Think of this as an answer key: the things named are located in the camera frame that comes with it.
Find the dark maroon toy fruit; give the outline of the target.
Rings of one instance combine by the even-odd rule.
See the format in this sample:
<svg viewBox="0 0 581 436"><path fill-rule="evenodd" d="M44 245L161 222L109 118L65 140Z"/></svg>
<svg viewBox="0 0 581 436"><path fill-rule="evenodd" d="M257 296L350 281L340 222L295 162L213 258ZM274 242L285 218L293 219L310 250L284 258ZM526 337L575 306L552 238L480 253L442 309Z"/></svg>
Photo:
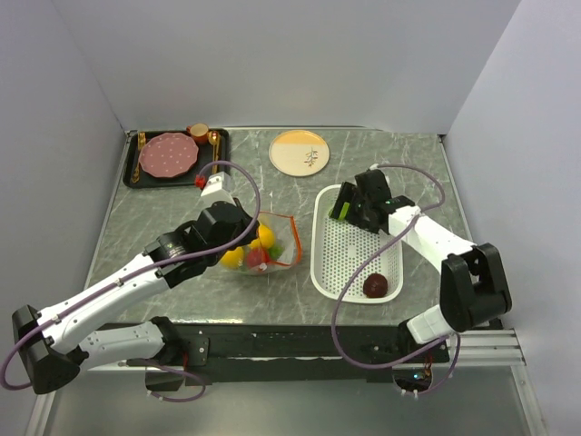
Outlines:
<svg viewBox="0 0 581 436"><path fill-rule="evenodd" d="M384 298L389 291L388 279L380 273L372 273L365 279L362 291L370 299Z"/></svg>

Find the clear orange zip bag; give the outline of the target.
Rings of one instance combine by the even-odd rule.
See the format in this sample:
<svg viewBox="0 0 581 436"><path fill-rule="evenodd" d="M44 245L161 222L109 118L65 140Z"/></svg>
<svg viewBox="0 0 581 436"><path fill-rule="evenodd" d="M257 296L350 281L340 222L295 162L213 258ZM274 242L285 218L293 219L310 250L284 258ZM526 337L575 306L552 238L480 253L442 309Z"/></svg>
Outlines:
<svg viewBox="0 0 581 436"><path fill-rule="evenodd" d="M246 275L285 271L300 261L302 247L293 216L260 212L255 239L220 259L226 270Z"/></svg>

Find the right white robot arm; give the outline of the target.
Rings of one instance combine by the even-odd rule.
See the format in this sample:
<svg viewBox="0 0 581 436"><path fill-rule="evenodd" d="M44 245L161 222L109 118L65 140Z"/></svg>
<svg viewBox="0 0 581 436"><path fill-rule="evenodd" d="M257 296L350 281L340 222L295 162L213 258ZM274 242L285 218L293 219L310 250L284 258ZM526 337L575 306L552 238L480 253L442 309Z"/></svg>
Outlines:
<svg viewBox="0 0 581 436"><path fill-rule="evenodd" d="M330 217L404 242L439 273L438 303L399 325L399 355L417 362L430 342L509 312L512 298L499 250L455 235L408 197L393 195L383 168L343 183Z"/></svg>

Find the green toy vegetable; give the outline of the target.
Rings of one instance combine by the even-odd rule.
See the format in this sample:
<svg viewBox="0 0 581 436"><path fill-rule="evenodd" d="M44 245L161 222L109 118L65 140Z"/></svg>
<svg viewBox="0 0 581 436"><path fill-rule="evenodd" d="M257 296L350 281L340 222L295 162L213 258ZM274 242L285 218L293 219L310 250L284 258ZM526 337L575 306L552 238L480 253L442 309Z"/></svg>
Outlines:
<svg viewBox="0 0 581 436"><path fill-rule="evenodd" d="M273 245L269 249L269 255L270 255L271 258L278 259L283 253L284 253L284 247L283 246L280 246L278 244Z"/></svg>

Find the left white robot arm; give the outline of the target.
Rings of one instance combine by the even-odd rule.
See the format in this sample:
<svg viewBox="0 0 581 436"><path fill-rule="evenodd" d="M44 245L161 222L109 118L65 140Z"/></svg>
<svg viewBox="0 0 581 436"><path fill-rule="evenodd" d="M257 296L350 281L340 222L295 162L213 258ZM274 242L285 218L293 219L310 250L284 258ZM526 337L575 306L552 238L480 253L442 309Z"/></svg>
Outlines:
<svg viewBox="0 0 581 436"><path fill-rule="evenodd" d="M37 394L56 391L81 371L106 363L143 360L167 365L181 360L187 347L166 317L130 328L105 330L114 316L141 300L202 275L230 249L250 243L257 215L239 201L219 201L195 220L164 233L118 272L54 306L26 305L12 315L15 347Z"/></svg>

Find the yellow toy lemon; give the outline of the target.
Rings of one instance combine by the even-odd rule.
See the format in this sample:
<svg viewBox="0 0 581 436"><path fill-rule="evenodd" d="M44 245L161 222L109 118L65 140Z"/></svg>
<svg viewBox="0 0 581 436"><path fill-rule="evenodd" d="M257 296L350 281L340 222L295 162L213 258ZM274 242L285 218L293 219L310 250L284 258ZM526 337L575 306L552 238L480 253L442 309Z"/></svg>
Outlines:
<svg viewBox="0 0 581 436"><path fill-rule="evenodd" d="M237 247L233 250L227 251L220 259L220 263L225 268L236 270L242 267L244 256L244 249L242 247Z"/></svg>

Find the yellow toy pear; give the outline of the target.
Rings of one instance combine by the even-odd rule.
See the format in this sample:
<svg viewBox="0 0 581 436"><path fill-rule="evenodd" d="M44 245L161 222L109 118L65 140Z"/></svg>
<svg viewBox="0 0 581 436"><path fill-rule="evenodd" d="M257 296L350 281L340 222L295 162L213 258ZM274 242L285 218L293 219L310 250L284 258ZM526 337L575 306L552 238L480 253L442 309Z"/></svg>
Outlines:
<svg viewBox="0 0 581 436"><path fill-rule="evenodd" d="M270 249L277 241L275 233L265 224L260 224L257 232L257 238L250 243L252 249L262 248Z"/></svg>

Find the green toy leaf slice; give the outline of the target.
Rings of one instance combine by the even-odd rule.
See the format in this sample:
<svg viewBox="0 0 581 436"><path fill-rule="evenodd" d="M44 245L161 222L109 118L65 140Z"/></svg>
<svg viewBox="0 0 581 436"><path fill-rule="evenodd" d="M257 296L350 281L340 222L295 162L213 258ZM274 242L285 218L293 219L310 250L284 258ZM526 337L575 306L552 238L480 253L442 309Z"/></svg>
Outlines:
<svg viewBox="0 0 581 436"><path fill-rule="evenodd" d="M344 203L341 207L340 210L340 215L339 215L339 220L340 221L344 221L349 213L349 209L350 209L350 204L349 203Z"/></svg>

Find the red toy fruit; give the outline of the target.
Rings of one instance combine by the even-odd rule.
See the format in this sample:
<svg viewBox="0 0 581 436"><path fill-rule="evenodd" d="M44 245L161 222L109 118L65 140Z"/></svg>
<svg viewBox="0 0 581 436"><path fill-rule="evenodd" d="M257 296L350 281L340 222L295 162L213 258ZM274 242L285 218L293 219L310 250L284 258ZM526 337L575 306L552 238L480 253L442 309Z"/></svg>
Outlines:
<svg viewBox="0 0 581 436"><path fill-rule="evenodd" d="M247 268L264 268L269 261L268 252L262 248L254 248L247 252L245 265Z"/></svg>

